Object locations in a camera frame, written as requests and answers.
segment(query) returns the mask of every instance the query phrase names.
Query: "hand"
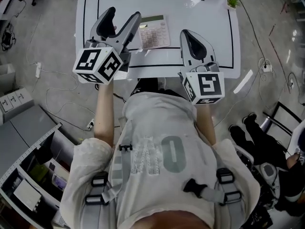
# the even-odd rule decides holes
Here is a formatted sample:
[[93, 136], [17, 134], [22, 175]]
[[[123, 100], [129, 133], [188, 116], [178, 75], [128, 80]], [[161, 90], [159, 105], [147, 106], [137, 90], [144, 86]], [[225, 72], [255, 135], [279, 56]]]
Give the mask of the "hand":
[[300, 158], [300, 154], [291, 155], [291, 156], [286, 160], [288, 169], [291, 169], [291, 167], [294, 166], [294, 165], [297, 163], [297, 161], [299, 160], [299, 158]]

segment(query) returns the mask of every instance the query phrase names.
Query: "gray floor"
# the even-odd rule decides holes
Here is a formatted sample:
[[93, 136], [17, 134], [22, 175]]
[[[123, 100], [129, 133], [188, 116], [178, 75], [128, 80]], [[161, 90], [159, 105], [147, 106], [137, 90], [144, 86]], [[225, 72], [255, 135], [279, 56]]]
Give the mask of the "gray floor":
[[[288, 87], [285, 85], [285, 77], [280, 62], [269, 41], [271, 40], [274, 44], [286, 76], [290, 72], [294, 72], [302, 90], [303, 61], [296, 55], [297, 43], [302, 40], [302, 24], [296, 22], [296, 12], [293, 6], [286, 6], [282, 11], [284, 0], [242, 1], [252, 19], [264, 55], [273, 65], [274, 73], [266, 73], [262, 77], [257, 74], [258, 60], [262, 57], [262, 54], [245, 10], [242, 6], [238, 7], [237, 15], [242, 56], [241, 77], [236, 80], [226, 80], [226, 97], [220, 103], [211, 106], [218, 140], [229, 137], [228, 126], [230, 124], [241, 125], [242, 117], [250, 112], [257, 113], [258, 122], [261, 124], [264, 121], [262, 111], [265, 110], [271, 114], [274, 104], [278, 99], [299, 117], [302, 118], [304, 116], [304, 107], [298, 103], [298, 88], [295, 86], [293, 89], [290, 89], [289, 93]], [[59, 71], [69, 75], [72, 74], [75, 60], [74, 35], [77, 0], [38, 0], [35, 7], [31, 6], [30, 2], [30, 0], [27, 0], [28, 4], [24, 11], [18, 18], [12, 19], [17, 43], [5, 55], [8, 61], [16, 68], [17, 86], [22, 85], [32, 92], [36, 82], [36, 66], [28, 64], [26, 59], [27, 54], [29, 63], [41, 62], [42, 68], [46, 71]], [[23, 6], [23, 2], [14, 0], [8, 10], [8, 14], [15, 14]], [[252, 69], [254, 75], [239, 93], [234, 94], [233, 90], [250, 69]], [[70, 76], [42, 72], [32, 96], [36, 103], [46, 108], [46, 91], [48, 88], [73, 89], [75, 84], [75, 81]], [[127, 99], [135, 84], [136, 80], [116, 81], [115, 92]], [[180, 88], [179, 91], [182, 90], [178, 79], [168, 78], [166, 88], [173, 88], [174, 90]], [[47, 99], [49, 110], [54, 113], [58, 112], [66, 102], [80, 104], [95, 111], [97, 91], [94, 89], [94, 85], [80, 83], [74, 91], [51, 89], [48, 91]], [[302, 93], [300, 101], [305, 101]], [[118, 118], [122, 114], [123, 102], [115, 98], [114, 105], [115, 124], [119, 125]], [[81, 128], [86, 128], [86, 125], [93, 118], [91, 112], [75, 104], [65, 105], [56, 115]], [[282, 116], [280, 114], [279, 118], [289, 122], [285, 115]], [[93, 136], [92, 132], [85, 132], [63, 121], [61, 122], [67, 133], [77, 142]], [[273, 132], [275, 135], [280, 136], [284, 144], [289, 143], [288, 135], [282, 135], [279, 129], [275, 129]], [[120, 129], [116, 128], [116, 140], [119, 134]]]

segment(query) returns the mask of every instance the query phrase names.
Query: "white table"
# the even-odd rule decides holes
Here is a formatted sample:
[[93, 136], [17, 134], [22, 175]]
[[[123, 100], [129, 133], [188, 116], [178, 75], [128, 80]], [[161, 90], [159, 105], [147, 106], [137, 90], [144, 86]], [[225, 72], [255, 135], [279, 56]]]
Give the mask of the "white table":
[[76, 53], [83, 48], [97, 18], [115, 7], [113, 24], [124, 25], [139, 11], [142, 17], [164, 15], [171, 45], [154, 50], [141, 47], [137, 34], [128, 45], [132, 59], [128, 73], [117, 72], [114, 79], [178, 77], [183, 67], [180, 32], [189, 29], [203, 36], [214, 48], [216, 60], [225, 78], [240, 76], [240, 41], [236, 12], [225, 7], [226, 0], [78, 0], [76, 14]]

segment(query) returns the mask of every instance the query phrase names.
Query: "cable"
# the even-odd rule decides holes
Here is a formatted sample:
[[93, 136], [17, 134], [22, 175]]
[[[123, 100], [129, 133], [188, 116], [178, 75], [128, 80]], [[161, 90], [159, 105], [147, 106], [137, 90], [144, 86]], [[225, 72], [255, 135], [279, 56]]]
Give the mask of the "cable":
[[[99, 90], [99, 89], [100, 89], [100, 85], [99, 85], [99, 84], [95, 84], [94, 88], [95, 88], [96, 90]], [[125, 100], [122, 96], [119, 96], [118, 94], [115, 94], [115, 93], [113, 93], [113, 96], [122, 99], [123, 102], [126, 103], [126, 100]]]
[[125, 99], [124, 99], [123, 97], [119, 96], [118, 94], [115, 94], [115, 93], [114, 93], [113, 96], [122, 99], [123, 102], [126, 103]]
[[74, 126], [74, 127], [76, 127], [77, 129], [80, 129], [80, 130], [86, 131], [86, 132], [90, 132], [90, 131], [91, 131], [91, 130], [88, 130], [88, 129], [87, 129], [87, 130], [86, 130], [86, 129], [82, 129], [82, 128], [78, 127], [77, 125], [74, 125], [74, 124], [70, 123], [69, 121], [66, 121], [65, 119], [62, 119], [62, 118], [58, 117], [57, 115], [52, 114], [51, 112], [47, 111], [47, 110], [44, 109], [43, 107], [41, 107], [41, 108], [42, 108], [45, 112], [51, 114], [52, 116], [54, 116], [54, 117], [56, 117], [56, 118], [59, 118], [60, 120], [66, 122], [66, 123], [68, 123], [68, 124], [70, 124], [70, 125], [72, 125], [72, 126]]
[[257, 78], [257, 76], [258, 76], [258, 73], [259, 73], [259, 71], [256, 72], [255, 78], [254, 78], [254, 80], [253, 80], [253, 82], [252, 82], [252, 84], [251, 84], [251, 86], [250, 86], [250, 89], [249, 89], [249, 91], [247, 92], [246, 96], [243, 97], [241, 100], [237, 101], [235, 104], [233, 104], [232, 107], [230, 108], [229, 112], [225, 115], [225, 117], [224, 117], [220, 122], [218, 122], [216, 125], [214, 125], [214, 128], [217, 127], [217, 126], [218, 126], [218, 125], [219, 125], [219, 124], [229, 115], [230, 111], [233, 109], [233, 107], [234, 107], [235, 105], [237, 105], [238, 103], [240, 103], [241, 101], [243, 101], [243, 100], [248, 96], [248, 94], [250, 93], [250, 91], [251, 91], [251, 89], [252, 89], [252, 86], [254, 85], [254, 82], [255, 82], [255, 80], [256, 80], [256, 78]]
[[20, 10], [20, 12], [16, 13], [15, 15], [13, 15], [13, 16], [11, 17], [10, 21], [11, 21], [14, 17], [17, 18], [17, 17], [22, 13], [22, 11], [25, 9], [25, 6], [27, 6], [27, 2], [26, 2], [25, 0], [23, 0], [23, 2], [24, 2], [24, 6], [23, 6], [22, 10]]
[[46, 108], [47, 108], [48, 112], [50, 112], [50, 113], [56, 115], [56, 114], [58, 114], [58, 113], [62, 110], [62, 108], [63, 108], [66, 104], [74, 104], [74, 105], [77, 105], [77, 106], [79, 106], [79, 107], [81, 107], [81, 108], [84, 108], [84, 109], [90, 111], [91, 113], [93, 113], [93, 114], [95, 115], [95, 113], [94, 113], [92, 110], [90, 110], [89, 108], [86, 108], [86, 107], [84, 107], [84, 106], [81, 106], [81, 105], [76, 104], [76, 103], [73, 103], [73, 102], [66, 102], [66, 103], [59, 109], [59, 111], [53, 113], [53, 112], [49, 109], [49, 107], [48, 107], [48, 101], [47, 101], [47, 94], [48, 94], [48, 91], [51, 90], [51, 89], [53, 89], [53, 90], [62, 90], [62, 91], [74, 91], [74, 90], [78, 87], [78, 81], [74, 78], [74, 76], [69, 75], [69, 74], [66, 74], [66, 73], [62, 73], [62, 72], [59, 72], [59, 71], [45, 71], [45, 70], [41, 70], [41, 71], [42, 71], [42, 72], [48, 72], [48, 73], [64, 74], [64, 75], [67, 75], [67, 76], [72, 77], [72, 78], [75, 80], [75, 82], [76, 82], [76, 86], [75, 86], [74, 88], [72, 88], [72, 89], [62, 89], [62, 88], [54, 88], [54, 87], [50, 87], [50, 88], [47, 89], [46, 95], [45, 95], [45, 101], [46, 101]]
[[256, 33], [255, 33], [255, 29], [254, 29], [254, 26], [253, 26], [252, 21], [251, 21], [251, 19], [250, 19], [250, 16], [249, 16], [249, 14], [248, 14], [248, 12], [247, 12], [246, 8], [244, 7], [243, 2], [242, 2], [241, 0], [239, 0], [239, 1], [240, 1], [241, 5], [243, 6], [244, 11], [246, 12], [246, 14], [247, 14], [247, 16], [248, 16], [248, 19], [249, 19], [249, 21], [250, 21], [250, 24], [251, 24], [252, 29], [253, 29], [253, 32], [254, 32], [254, 36], [255, 36], [256, 42], [257, 42], [257, 44], [258, 44], [259, 49], [260, 49], [260, 50], [261, 50], [261, 52], [262, 52], [263, 58], [265, 59], [265, 55], [264, 55], [264, 53], [263, 53], [263, 50], [262, 50], [262, 48], [261, 48], [261, 45], [260, 45], [260, 44], [259, 44], [259, 42], [258, 42], [258, 39], [257, 39]]
[[298, 90], [299, 90], [299, 95], [298, 95], [298, 97], [297, 97], [297, 99], [298, 99], [298, 101], [299, 101], [299, 104], [302, 105], [302, 106], [305, 106], [305, 103], [301, 103], [301, 102], [300, 102], [300, 94], [301, 94], [301, 91], [300, 91], [300, 86], [299, 86], [299, 83], [297, 82], [295, 73], [293, 73], [293, 72], [290, 72], [290, 73], [289, 73], [289, 75], [288, 75], [288, 82], [289, 82], [289, 77], [290, 77], [290, 75], [293, 75], [293, 76], [295, 77], [295, 82], [296, 82], [297, 88], [298, 88]]
[[58, 158], [59, 154], [61, 153], [61, 150], [62, 150], [62, 148], [59, 150], [59, 152], [58, 152], [58, 154], [57, 154], [57, 156], [56, 156], [56, 158], [55, 158], [55, 161], [56, 161], [56, 159]]
[[[253, 26], [252, 21], [251, 21], [251, 19], [250, 19], [250, 16], [249, 16], [249, 14], [248, 14], [246, 8], [244, 7], [243, 2], [242, 2], [241, 0], [239, 0], [239, 1], [240, 1], [241, 5], [243, 6], [244, 11], [246, 12], [246, 14], [247, 14], [247, 16], [248, 16], [248, 19], [249, 19], [249, 21], [250, 21], [250, 24], [251, 24], [252, 29], [253, 29], [253, 32], [254, 32], [254, 36], [255, 36], [256, 42], [257, 42], [257, 44], [258, 44], [258, 47], [259, 47], [260, 51], [262, 52], [262, 55], [263, 55], [263, 58], [264, 58], [264, 61], [265, 61], [265, 65], [266, 65], [266, 58], [265, 58], [265, 55], [264, 55], [263, 50], [262, 50], [262, 48], [261, 48], [261, 45], [260, 45], [259, 42], [258, 42], [256, 33], [255, 33], [255, 29], [254, 29], [254, 26]], [[285, 74], [285, 71], [284, 71], [282, 62], [281, 62], [281, 60], [280, 60], [280, 58], [279, 58], [279, 56], [278, 56], [278, 54], [277, 54], [277, 52], [276, 52], [276, 50], [275, 50], [275, 47], [273, 46], [272, 41], [271, 41], [270, 39], [269, 39], [269, 41], [270, 41], [270, 43], [271, 43], [271, 45], [272, 45], [272, 47], [273, 47], [273, 49], [274, 49], [274, 51], [275, 51], [275, 54], [276, 54], [276, 56], [277, 56], [277, 58], [278, 58], [278, 60], [279, 60], [279, 62], [280, 62], [280, 65], [281, 65], [281, 68], [282, 68], [282, 71], [283, 71], [283, 74], [284, 74], [284, 77], [285, 77], [285, 80], [286, 80], [286, 83], [287, 83], [287, 86], [288, 86], [289, 83], [288, 83], [288, 80], [287, 80], [287, 78], [286, 78], [286, 74]]]
[[40, 17], [41, 17], [41, 15], [40, 15], [39, 18], [38, 18], [38, 22], [37, 22], [37, 24], [36, 24], [36, 26], [35, 26], [35, 29], [34, 29], [34, 32], [33, 32], [32, 36], [31, 36], [31, 38], [30, 38], [30, 43], [29, 43], [29, 45], [28, 45], [28, 49], [27, 49], [27, 52], [26, 52], [26, 59], [27, 59], [28, 65], [37, 64], [37, 62], [29, 63], [28, 52], [29, 52], [29, 48], [30, 48], [30, 45], [31, 45], [31, 43], [32, 43], [33, 37], [34, 37], [34, 35], [35, 35], [37, 26], [38, 26], [38, 24], [39, 24], [39, 22], [40, 22]]
[[[256, 73], [256, 75], [255, 75], [255, 79], [253, 80], [253, 82], [252, 82], [252, 84], [251, 84], [251, 86], [250, 86], [250, 89], [249, 89], [249, 91], [247, 92], [246, 96], [245, 96], [244, 98], [242, 98], [241, 100], [237, 101], [235, 104], [233, 104], [232, 107], [230, 108], [230, 110], [228, 111], [228, 113], [225, 115], [225, 117], [224, 117], [220, 122], [218, 122], [218, 123], [214, 126], [214, 128], [217, 127], [217, 126], [218, 126], [218, 125], [219, 125], [219, 124], [229, 115], [229, 113], [231, 112], [231, 110], [234, 108], [235, 105], [237, 105], [238, 103], [240, 103], [241, 101], [243, 101], [243, 100], [248, 96], [248, 94], [250, 93], [250, 91], [251, 91], [251, 89], [252, 89], [252, 86], [253, 86], [253, 84], [254, 84], [254, 82], [255, 82], [255, 80], [256, 80], [258, 74], [260, 75], [260, 81], [263, 80], [260, 70], [261, 70], [261, 68], [262, 68], [263, 66], [266, 66], [266, 61], [268, 61], [268, 62], [270, 63], [270, 61], [269, 61], [268, 59], [265, 58], [264, 52], [263, 52], [263, 50], [262, 50], [262, 48], [261, 48], [261, 45], [260, 45], [259, 42], [258, 42], [256, 33], [255, 33], [255, 29], [254, 29], [254, 26], [253, 26], [253, 24], [252, 24], [252, 21], [251, 21], [251, 19], [250, 19], [249, 14], [248, 14], [248, 12], [247, 12], [247, 10], [246, 10], [246, 8], [245, 8], [243, 2], [242, 2], [241, 0], [239, 0], [239, 1], [240, 1], [241, 5], [243, 6], [244, 11], [246, 12], [246, 14], [247, 14], [247, 16], [248, 16], [248, 19], [249, 19], [249, 22], [250, 22], [250, 24], [251, 24], [251, 26], [252, 26], [253, 33], [254, 33], [254, 36], [255, 36], [257, 45], [258, 45], [258, 47], [259, 47], [259, 49], [260, 49], [260, 51], [261, 51], [261, 53], [262, 53], [262, 55], [263, 55], [262, 59], [264, 60], [264, 64], [262, 64], [262, 66], [259, 66], [260, 61], [261, 61], [262, 59], [260, 59], [260, 60], [258, 61], [258, 70], [257, 70], [257, 73]], [[259, 95], [260, 95], [261, 100], [262, 100], [263, 103], [264, 103], [264, 100], [263, 100], [263, 98], [262, 98], [262, 96], [261, 96], [261, 93], [260, 93], [260, 81], [259, 81], [259, 85], [258, 85], [258, 88], [259, 88]], [[281, 90], [281, 92], [280, 92], [280, 94], [279, 94], [278, 99], [280, 98], [283, 89], [284, 89], [284, 87], [282, 88], [282, 90]], [[273, 106], [272, 108], [268, 107], [267, 105], [265, 105], [265, 107], [266, 107], [267, 109], [273, 109], [273, 108], [275, 107], [275, 105], [276, 105], [276, 103], [274, 104], [274, 106]]]
[[37, 79], [36, 79], [36, 82], [35, 82], [35, 84], [34, 84], [34, 87], [33, 87], [32, 93], [35, 91], [35, 88], [36, 88], [36, 85], [37, 85], [38, 79], [39, 79], [39, 78], [37, 78]]

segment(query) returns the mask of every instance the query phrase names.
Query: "socket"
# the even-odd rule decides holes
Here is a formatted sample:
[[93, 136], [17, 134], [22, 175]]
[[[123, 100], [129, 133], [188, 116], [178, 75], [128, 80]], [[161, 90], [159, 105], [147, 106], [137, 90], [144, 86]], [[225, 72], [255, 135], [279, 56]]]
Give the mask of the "socket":
[[272, 65], [270, 63], [266, 62], [266, 66], [263, 67], [263, 71], [264, 72], [272, 72], [273, 71]]
[[94, 118], [89, 122], [89, 124], [87, 125], [87, 128], [89, 130], [92, 130], [92, 128], [94, 127]]
[[293, 79], [290, 79], [290, 80], [289, 80], [289, 83], [290, 83], [291, 88], [293, 89], [294, 86], [295, 86]]

